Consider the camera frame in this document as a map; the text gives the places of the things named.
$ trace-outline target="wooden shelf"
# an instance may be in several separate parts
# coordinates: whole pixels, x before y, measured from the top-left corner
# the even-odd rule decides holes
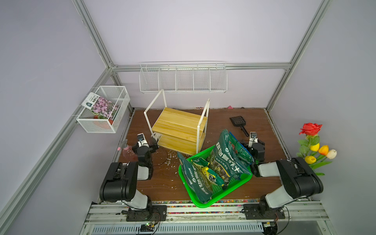
[[[152,130],[162,135],[173,136],[196,144],[197,125],[200,117],[197,114],[164,108],[158,120],[153,125]],[[207,117],[203,117],[200,125],[200,136],[202,136],[207,119]]]
[[[201,135],[199,142],[199,151],[205,139],[205,133]],[[174,151],[179,151],[187,155],[193,156],[196,154],[196,142],[187,141],[170,135],[162,135],[158,141],[158,145]]]

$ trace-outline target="orange tulip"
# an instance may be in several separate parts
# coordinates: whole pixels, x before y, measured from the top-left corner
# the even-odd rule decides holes
[[[319,152],[321,155],[326,156],[326,155],[328,154],[328,152],[329,152],[329,146],[327,146],[327,145],[322,146],[322,147],[318,150],[318,152]]]

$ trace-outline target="wire basket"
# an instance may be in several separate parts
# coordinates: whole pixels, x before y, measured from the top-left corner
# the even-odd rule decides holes
[[[90,109],[84,108],[77,117],[78,123],[87,133],[116,133],[130,101],[125,86],[100,86],[94,93],[119,106],[114,120],[95,119],[94,113]]]
[[[226,92],[225,65],[142,67],[140,91],[158,92]]]

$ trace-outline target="vent grille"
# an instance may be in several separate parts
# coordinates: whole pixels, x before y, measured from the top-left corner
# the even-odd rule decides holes
[[[96,225],[92,235],[121,235],[121,234],[151,234],[152,232],[139,232],[141,224],[103,224]],[[218,233],[218,232],[263,232],[260,222],[244,223],[181,223],[160,224],[156,234],[171,233]]]

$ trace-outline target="potting soil bag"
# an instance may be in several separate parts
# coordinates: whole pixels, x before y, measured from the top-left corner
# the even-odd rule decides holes
[[[249,151],[235,138],[231,132],[229,133],[229,144],[232,146],[236,156],[246,167],[254,162]]]
[[[224,180],[223,190],[227,189],[231,177],[240,179],[243,173],[251,174],[236,157],[236,153],[229,143],[229,131],[227,129],[221,132],[217,144],[206,160],[210,163],[209,168],[215,171]]]
[[[213,192],[205,185],[204,179],[201,174],[197,172],[193,164],[188,162],[181,153],[177,152],[177,156],[179,157],[183,175],[189,188],[194,191],[201,203],[207,203],[211,199]]]
[[[207,179],[210,184],[218,186],[224,185],[223,179],[208,167],[210,163],[207,162],[205,159],[197,158],[195,160],[192,160],[192,163],[198,170],[200,170],[200,173],[202,174],[204,179]]]

